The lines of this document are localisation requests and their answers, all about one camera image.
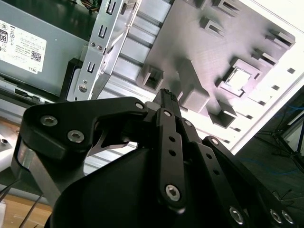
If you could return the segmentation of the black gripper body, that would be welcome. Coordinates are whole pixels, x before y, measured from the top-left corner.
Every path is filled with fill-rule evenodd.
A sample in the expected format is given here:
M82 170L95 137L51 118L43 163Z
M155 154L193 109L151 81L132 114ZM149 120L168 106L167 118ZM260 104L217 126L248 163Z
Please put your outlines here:
M228 205L212 189L193 143L137 149L69 186L50 228L227 228Z

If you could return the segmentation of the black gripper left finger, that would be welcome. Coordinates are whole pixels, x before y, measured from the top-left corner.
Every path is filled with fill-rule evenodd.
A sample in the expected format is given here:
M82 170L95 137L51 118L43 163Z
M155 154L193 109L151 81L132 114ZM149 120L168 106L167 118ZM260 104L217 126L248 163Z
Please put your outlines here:
M151 103L134 97L35 105L27 109L15 159L52 207L76 181L137 149L182 142L170 91Z

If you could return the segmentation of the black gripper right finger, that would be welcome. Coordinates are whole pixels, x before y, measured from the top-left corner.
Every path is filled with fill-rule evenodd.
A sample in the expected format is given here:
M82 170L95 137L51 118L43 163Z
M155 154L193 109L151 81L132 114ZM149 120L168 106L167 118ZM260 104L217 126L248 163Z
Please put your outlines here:
M201 139L181 116L175 94L173 113L195 176L193 197L208 228L296 228L285 206L232 153L212 136Z

